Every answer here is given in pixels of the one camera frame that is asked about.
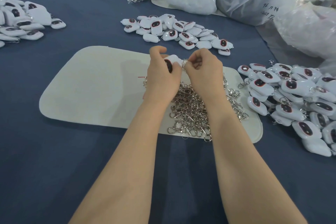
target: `white mat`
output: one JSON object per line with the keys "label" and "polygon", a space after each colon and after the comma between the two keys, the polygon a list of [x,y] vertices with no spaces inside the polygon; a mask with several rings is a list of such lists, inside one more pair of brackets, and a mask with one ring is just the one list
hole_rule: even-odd
{"label": "white mat", "polygon": [[[154,5],[161,6],[164,8],[169,8],[169,9],[177,9],[174,6],[170,5],[166,0],[151,0]],[[223,14],[220,10],[217,9],[213,14],[219,15],[219,16],[224,16],[227,17],[225,14]]]}
{"label": "white mat", "polygon": [[[74,123],[128,128],[137,108],[142,103],[145,88],[142,86],[150,57],[148,54],[91,46],[78,51],[57,73],[40,98],[41,113],[51,119]],[[242,79],[238,72],[223,67],[229,88],[237,89]],[[190,83],[183,72],[182,81]],[[239,102],[250,118],[242,124],[252,142],[263,135],[259,116],[246,104],[249,95],[241,91]],[[168,134],[167,128],[174,119],[166,110],[160,131]]]}

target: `person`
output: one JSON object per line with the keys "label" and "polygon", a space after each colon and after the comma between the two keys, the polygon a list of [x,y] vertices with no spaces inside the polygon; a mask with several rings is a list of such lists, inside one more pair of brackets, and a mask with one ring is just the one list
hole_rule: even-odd
{"label": "person", "polygon": [[[145,224],[149,221],[156,143],[161,120],[176,95],[182,68],[168,72],[162,46],[149,51],[143,103],[69,224]],[[230,224],[307,223],[263,161],[223,88],[222,63],[207,49],[184,67],[208,112],[220,194]]]}

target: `forearm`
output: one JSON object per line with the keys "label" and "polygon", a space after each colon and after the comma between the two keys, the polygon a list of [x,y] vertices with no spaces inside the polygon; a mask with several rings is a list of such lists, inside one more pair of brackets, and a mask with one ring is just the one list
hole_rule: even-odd
{"label": "forearm", "polygon": [[144,102],[69,224],[148,223],[165,107]]}
{"label": "forearm", "polygon": [[230,224],[306,223],[226,100],[208,105],[218,182]]}

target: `dark blue table surface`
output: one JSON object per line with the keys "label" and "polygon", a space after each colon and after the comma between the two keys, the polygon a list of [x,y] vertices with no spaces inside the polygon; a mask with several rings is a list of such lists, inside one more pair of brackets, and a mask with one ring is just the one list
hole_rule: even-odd
{"label": "dark blue table surface", "polygon": [[[65,224],[124,135],[125,129],[45,118],[41,94],[63,65],[87,46],[148,53],[153,44],[123,31],[120,21],[173,13],[196,21],[234,44],[224,66],[237,68],[274,59],[252,26],[231,19],[168,10],[126,0],[24,0],[44,5],[64,20],[38,41],[0,49],[0,223]],[[187,58],[175,41],[160,44]],[[335,223],[334,158],[307,152],[292,128],[261,117],[264,135],[255,144],[292,200],[311,224]],[[149,223],[227,223],[219,194],[211,143],[159,135]]]}

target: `hand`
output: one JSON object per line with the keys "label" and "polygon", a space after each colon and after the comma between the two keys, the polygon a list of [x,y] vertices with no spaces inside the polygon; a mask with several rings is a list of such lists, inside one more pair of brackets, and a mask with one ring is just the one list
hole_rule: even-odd
{"label": "hand", "polygon": [[177,62],[174,62],[173,71],[169,73],[164,61],[164,58],[168,55],[160,55],[160,53],[165,53],[166,51],[167,48],[163,46],[150,48],[146,92],[143,96],[145,101],[150,101],[151,103],[159,102],[165,107],[169,105],[178,92],[182,73],[182,68]]}
{"label": "hand", "polygon": [[205,105],[219,99],[226,99],[223,87],[223,64],[209,50],[194,51],[185,67],[191,86]]}

